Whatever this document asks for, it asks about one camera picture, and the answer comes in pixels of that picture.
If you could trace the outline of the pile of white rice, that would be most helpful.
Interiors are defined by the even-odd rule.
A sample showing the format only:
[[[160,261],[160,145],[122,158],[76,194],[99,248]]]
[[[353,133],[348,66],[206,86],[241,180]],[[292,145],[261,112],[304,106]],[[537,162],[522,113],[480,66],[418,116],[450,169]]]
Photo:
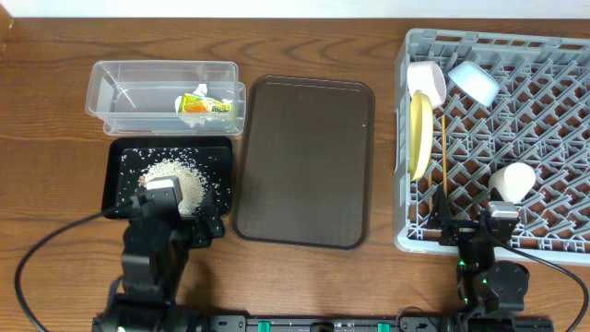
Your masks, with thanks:
[[[126,148],[115,159],[114,189],[106,195],[113,201],[108,208],[121,206],[146,181],[176,175],[183,200],[178,208],[183,217],[195,216],[206,191],[215,190],[216,206],[221,215],[230,210],[229,171],[222,165],[225,148]]]

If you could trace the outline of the white cup green inside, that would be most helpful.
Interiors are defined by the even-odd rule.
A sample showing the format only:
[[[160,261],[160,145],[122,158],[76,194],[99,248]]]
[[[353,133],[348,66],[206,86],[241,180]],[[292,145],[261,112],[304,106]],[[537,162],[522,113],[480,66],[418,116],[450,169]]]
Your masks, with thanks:
[[[515,162],[494,172],[489,190],[496,189],[503,201],[517,204],[521,202],[536,183],[534,169],[522,162]]]

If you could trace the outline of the yellow plate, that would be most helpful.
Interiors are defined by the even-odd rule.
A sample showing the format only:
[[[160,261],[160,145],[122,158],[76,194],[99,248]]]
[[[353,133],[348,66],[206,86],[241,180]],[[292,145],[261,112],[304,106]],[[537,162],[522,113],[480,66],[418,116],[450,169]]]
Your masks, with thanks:
[[[412,181],[423,177],[431,160],[433,109],[429,97],[417,90],[410,103],[410,159]]]

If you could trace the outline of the white tissue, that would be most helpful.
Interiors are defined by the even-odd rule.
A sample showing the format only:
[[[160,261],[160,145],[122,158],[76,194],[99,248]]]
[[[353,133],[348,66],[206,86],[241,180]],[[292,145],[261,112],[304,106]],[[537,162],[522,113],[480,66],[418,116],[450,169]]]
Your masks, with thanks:
[[[196,90],[190,92],[190,94],[194,94],[201,97],[207,97],[207,84],[200,83]],[[189,125],[190,128],[194,128],[197,124],[201,124],[204,122],[203,116],[205,114],[211,113],[179,113],[181,120]]]

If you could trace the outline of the green orange snack wrapper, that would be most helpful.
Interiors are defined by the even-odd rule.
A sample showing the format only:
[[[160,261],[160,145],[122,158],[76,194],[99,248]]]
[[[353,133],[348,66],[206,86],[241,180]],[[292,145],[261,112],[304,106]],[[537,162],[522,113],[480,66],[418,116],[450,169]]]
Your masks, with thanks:
[[[184,93],[176,99],[175,107],[177,113],[228,113],[232,101]]]

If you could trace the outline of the white pink bowl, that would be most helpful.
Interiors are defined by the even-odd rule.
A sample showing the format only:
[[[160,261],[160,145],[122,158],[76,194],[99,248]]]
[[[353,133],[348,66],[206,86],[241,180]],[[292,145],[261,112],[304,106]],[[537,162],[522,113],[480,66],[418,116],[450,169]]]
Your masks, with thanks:
[[[433,108],[443,106],[446,101],[446,81],[434,61],[410,63],[407,67],[407,88],[411,96],[417,91],[426,95]]]

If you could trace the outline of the light blue bowl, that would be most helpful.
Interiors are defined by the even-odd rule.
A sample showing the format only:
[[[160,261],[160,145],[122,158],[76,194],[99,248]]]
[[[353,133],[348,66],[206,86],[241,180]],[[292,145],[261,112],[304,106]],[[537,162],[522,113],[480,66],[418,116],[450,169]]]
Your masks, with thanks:
[[[464,61],[448,73],[455,85],[478,103],[490,107],[500,85],[487,71],[471,61]]]

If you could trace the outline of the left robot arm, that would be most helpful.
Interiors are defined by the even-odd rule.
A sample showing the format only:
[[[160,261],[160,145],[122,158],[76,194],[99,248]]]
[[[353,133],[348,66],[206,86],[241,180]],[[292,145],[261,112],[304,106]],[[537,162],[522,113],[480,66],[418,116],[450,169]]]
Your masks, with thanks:
[[[94,331],[208,331],[210,319],[176,303],[193,249],[207,248],[225,235],[216,194],[206,192],[199,213],[183,218],[172,188],[144,190],[130,198],[124,232],[123,275],[111,285],[105,311]]]

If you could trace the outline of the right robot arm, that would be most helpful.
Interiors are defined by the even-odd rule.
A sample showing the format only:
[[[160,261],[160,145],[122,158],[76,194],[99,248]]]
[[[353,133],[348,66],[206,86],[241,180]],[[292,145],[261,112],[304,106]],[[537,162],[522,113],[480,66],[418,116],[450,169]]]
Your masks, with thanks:
[[[511,239],[519,221],[511,202],[490,201],[475,219],[455,219],[442,185],[432,199],[428,226],[441,232],[439,245],[455,246],[457,292],[465,307],[445,317],[440,331],[514,331],[513,315],[525,309],[529,271],[498,260],[495,249]]]

